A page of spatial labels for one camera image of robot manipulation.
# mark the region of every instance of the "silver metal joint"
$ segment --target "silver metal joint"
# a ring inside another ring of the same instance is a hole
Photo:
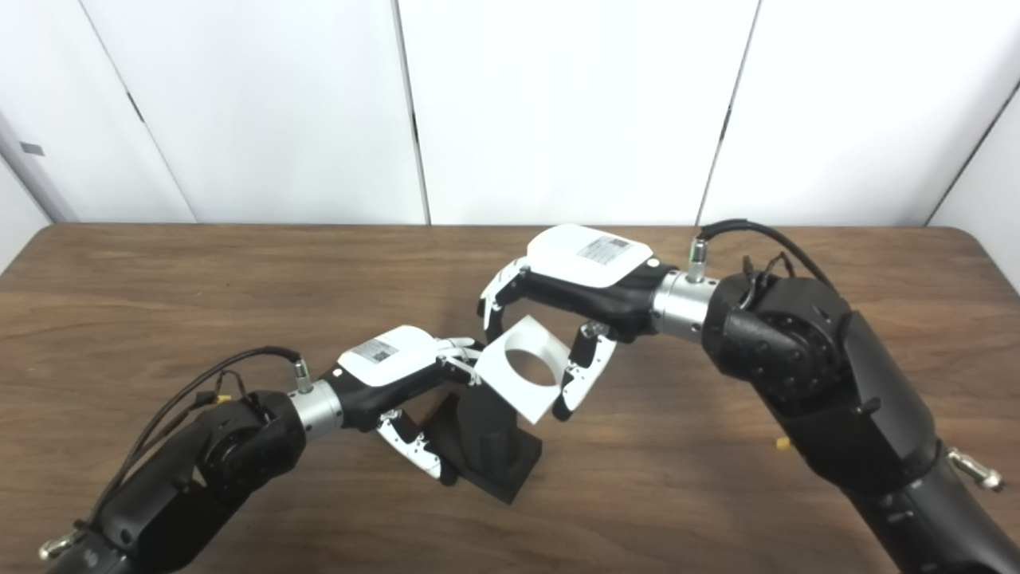
[[[691,242],[691,258],[685,275],[687,282],[701,282],[705,280],[705,264],[707,261],[708,241],[696,237]]]
[[[53,560],[62,555],[64,551],[74,545],[75,534],[76,532],[71,532],[70,534],[64,534],[59,538],[47,540],[43,543],[43,545],[39,546],[39,559]]]
[[[344,407],[329,383],[318,380],[308,393],[288,395],[294,405],[301,425],[305,427],[305,440],[311,441],[344,424]]]
[[[708,304],[715,293],[714,278],[688,280],[682,270],[663,277],[652,299],[652,326],[656,332],[701,343]]]
[[[308,395],[312,392],[312,379],[308,376],[308,364],[304,359],[294,364],[294,379],[298,383],[298,393]]]
[[[946,452],[946,458],[953,463],[953,466],[960,469],[961,472],[967,476],[974,479],[977,487],[981,490],[991,490],[992,492],[1002,492],[1006,483],[1003,482],[1003,475],[999,474],[994,469],[989,469],[981,463],[975,461],[972,457],[964,455],[957,449],[949,449]]]

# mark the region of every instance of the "black cable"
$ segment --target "black cable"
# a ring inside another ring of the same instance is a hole
[[[224,369],[220,371],[219,377],[216,377],[216,385],[213,387],[212,395],[209,398],[205,398],[203,396],[207,395],[207,393],[198,394],[198,397],[195,398],[194,404],[189,405],[188,408],[177,413],[175,417],[173,417],[172,419],[169,420],[169,422],[163,425],[163,428],[159,429],[159,432],[153,435],[152,440],[150,440],[144,447],[142,447],[142,449],[140,449],[139,452],[135,455],[135,459],[132,461],[131,465],[128,466],[129,472],[131,471],[132,468],[135,467],[135,465],[139,463],[139,461],[145,458],[145,456],[149,453],[149,451],[152,451],[154,447],[159,445],[160,441],[169,436],[174,429],[181,426],[181,423],[185,422],[185,419],[188,418],[188,415],[190,415],[194,411],[202,409],[203,407],[208,407],[210,405],[217,405],[219,399],[219,392],[223,386],[223,378],[226,377],[226,375],[234,376],[234,380],[238,385],[238,389],[241,392],[242,399],[248,396],[248,392],[245,389],[245,382],[241,378],[240,373],[238,373],[237,371],[232,371],[230,369]]]
[[[793,253],[794,256],[801,261],[801,264],[810,270],[811,274],[814,274],[818,280],[824,282],[833,292],[836,291],[832,281],[829,280],[829,277],[826,276],[821,267],[819,267],[818,264],[804,252],[804,249],[801,249],[797,243],[794,243],[794,241],[785,234],[768,225],[749,221],[748,219],[725,219],[703,226],[701,232],[698,234],[698,239],[709,241],[717,234],[722,234],[723,232],[729,232],[731,230],[754,230],[771,238],[773,241],[782,245],[787,251]]]
[[[159,422],[163,420],[163,417],[165,417],[166,414],[169,413],[171,409],[173,409],[186,397],[191,395],[192,392],[201,386],[202,383],[212,378],[212,376],[215,375],[217,372],[226,369],[227,367],[234,365],[235,363],[244,361],[246,359],[250,359],[252,357],[258,357],[260,355],[272,355],[275,357],[282,357],[291,362],[292,364],[301,361],[301,354],[286,348],[265,347],[265,348],[253,349],[243,353],[239,353],[238,355],[235,355],[234,357],[231,357],[228,359],[224,359],[211,369],[207,370],[205,373],[202,373],[201,375],[196,377],[192,382],[185,385],[184,388],[177,392],[177,394],[174,395],[166,403],[166,405],[164,405],[152,417],[152,420],[149,421],[149,424],[147,424],[145,428],[142,430],[142,434],[139,435],[138,439],[135,440],[135,445],[133,445],[131,450],[128,452],[128,456],[124,458],[123,464],[120,465],[120,469],[117,471],[116,474],[113,475],[113,478],[110,479],[110,482],[106,484],[106,487],[103,488],[103,491],[99,494],[99,499],[96,500],[96,505],[92,508],[92,512],[89,513],[89,518],[86,519],[85,522],[87,524],[92,524],[93,521],[95,521],[96,517],[99,515],[99,511],[102,510],[103,505],[106,503],[106,500],[109,499],[110,494],[112,494],[117,487],[120,486],[120,484],[123,482],[124,477],[128,475],[128,472],[135,465],[135,463],[138,462],[138,459],[140,458],[139,453],[142,451],[142,448],[145,447],[146,440],[148,440],[149,436],[152,434],[152,431],[156,429],[156,425],[158,425]]]
[[[237,371],[232,371],[231,369],[223,369],[219,372],[219,377],[216,378],[216,395],[219,395],[219,388],[223,384],[223,377],[227,375],[234,376],[234,382],[238,385],[238,390],[241,392],[241,397],[248,397],[248,392],[245,389],[245,381],[241,378],[241,374]]]

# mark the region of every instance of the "white plastic part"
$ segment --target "white plastic part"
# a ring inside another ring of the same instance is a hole
[[[437,342],[431,335],[402,325],[344,352],[338,363],[370,387],[381,387],[436,363]]]
[[[605,335],[599,335],[599,343],[595,348],[595,357],[592,359],[590,367],[582,368],[573,362],[570,363],[567,370],[573,375],[573,380],[563,387],[563,403],[571,413],[576,411],[577,407],[580,406],[580,402],[584,401],[584,398],[588,397],[588,392],[592,390],[595,381],[605,371],[606,365],[609,364],[609,359],[613,356],[615,350],[616,342],[607,338]]]
[[[520,274],[522,268],[528,266],[526,257],[517,257],[516,259],[510,261],[510,264],[500,269],[496,273],[496,276],[489,281],[486,285],[484,291],[481,292],[480,299],[486,302],[486,310],[481,317],[481,328],[489,329],[489,318],[492,316],[494,311],[499,311],[501,308],[496,304],[496,296],[506,289],[514,278]]]
[[[551,386],[537,385],[514,371],[508,351],[521,351],[542,360],[556,379]],[[474,366],[478,376],[532,425],[560,396],[563,373],[570,363],[570,350],[541,323],[527,316],[481,352]]]
[[[439,478],[443,472],[443,464],[438,456],[425,451],[425,445],[427,445],[425,434],[418,433],[418,436],[412,442],[404,442],[400,438],[400,435],[397,434],[397,429],[393,427],[393,419],[401,416],[403,416],[402,411],[391,411],[384,415],[384,417],[388,418],[385,418],[379,423],[379,435],[386,439],[390,447],[393,447],[398,453],[403,455],[404,458],[428,473],[428,476]]]
[[[565,223],[527,244],[531,270],[586,286],[609,286],[652,256],[644,243],[596,228]]]

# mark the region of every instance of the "label sticker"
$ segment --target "label sticker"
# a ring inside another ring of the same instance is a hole
[[[631,247],[633,247],[633,243],[626,239],[603,234],[577,251],[577,254],[599,264],[608,265]]]
[[[400,353],[400,350],[391,345],[384,344],[378,340],[370,340],[352,349],[351,353],[378,365],[379,363],[382,363],[387,359],[390,359]]]

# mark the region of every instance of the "metal screw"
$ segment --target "metal screw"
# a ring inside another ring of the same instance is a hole
[[[953,466],[960,469],[961,472],[973,478],[977,487],[981,490],[1002,492],[1005,483],[1003,482],[1003,475],[999,474],[998,471],[985,467],[957,449],[951,448],[947,451],[946,458],[953,463]]]

